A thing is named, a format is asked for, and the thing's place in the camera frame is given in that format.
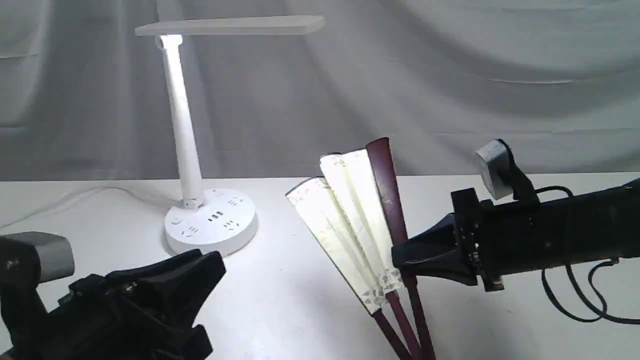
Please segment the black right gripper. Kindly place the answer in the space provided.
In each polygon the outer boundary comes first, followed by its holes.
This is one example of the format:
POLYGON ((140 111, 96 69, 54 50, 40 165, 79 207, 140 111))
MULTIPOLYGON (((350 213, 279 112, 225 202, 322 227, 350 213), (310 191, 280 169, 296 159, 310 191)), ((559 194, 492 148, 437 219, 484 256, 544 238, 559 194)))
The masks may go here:
POLYGON ((492 251, 483 233, 483 205, 473 187, 451 193, 454 214, 446 214, 431 228, 391 248, 391 259, 400 272, 477 286, 486 292, 505 289, 492 251), (446 255, 457 250, 461 259, 446 255))

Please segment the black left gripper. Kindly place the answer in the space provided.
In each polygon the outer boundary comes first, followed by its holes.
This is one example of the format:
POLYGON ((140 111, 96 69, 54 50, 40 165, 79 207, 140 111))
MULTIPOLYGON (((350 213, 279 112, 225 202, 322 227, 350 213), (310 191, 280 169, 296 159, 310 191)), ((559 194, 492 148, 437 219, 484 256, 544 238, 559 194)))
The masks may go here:
POLYGON ((82 278, 55 309, 37 294, 30 358, 206 360, 214 352, 207 330, 189 326, 225 274, 219 251, 192 249, 82 278))

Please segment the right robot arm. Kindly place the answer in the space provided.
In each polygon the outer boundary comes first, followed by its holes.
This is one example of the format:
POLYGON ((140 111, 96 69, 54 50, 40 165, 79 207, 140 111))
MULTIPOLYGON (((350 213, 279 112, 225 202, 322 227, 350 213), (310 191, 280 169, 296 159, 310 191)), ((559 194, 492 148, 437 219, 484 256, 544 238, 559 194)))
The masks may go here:
POLYGON ((507 275, 639 256, 639 180, 541 202, 496 205, 468 187, 453 211, 391 248, 396 268, 415 276, 504 289, 507 275))

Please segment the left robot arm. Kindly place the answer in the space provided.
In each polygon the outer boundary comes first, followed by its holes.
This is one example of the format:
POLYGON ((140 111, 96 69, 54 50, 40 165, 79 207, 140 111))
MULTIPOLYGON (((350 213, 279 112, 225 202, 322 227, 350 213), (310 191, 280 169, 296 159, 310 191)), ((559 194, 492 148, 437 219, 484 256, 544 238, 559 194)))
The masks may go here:
POLYGON ((91 274, 48 311, 36 285, 1 285, 12 360, 205 360, 203 305, 226 275, 217 251, 189 250, 141 268, 91 274))

